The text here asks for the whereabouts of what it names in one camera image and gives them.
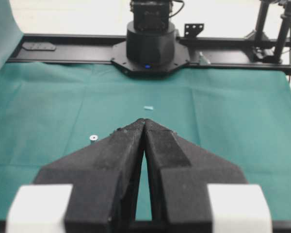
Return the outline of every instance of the metal stand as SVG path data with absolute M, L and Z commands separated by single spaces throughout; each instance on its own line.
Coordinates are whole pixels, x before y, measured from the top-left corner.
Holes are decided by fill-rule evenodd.
M 270 1 L 262 0 L 259 10 L 259 16 L 256 25 L 256 33 L 255 33 L 255 44 L 258 44 L 263 38 L 263 29 L 268 13 L 268 8 L 270 6 Z
M 291 28 L 291 0 L 288 0 L 285 13 L 281 15 L 281 18 L 282 18 L 282 24 L 281 24 L 280 32 L 278 35 L 277 44 L 275 48 L 275 54 L 274 54 L 275 63 L 281 62 L 281 59 L 280 59 L 281 54 L 286 44 L 289 29 Z

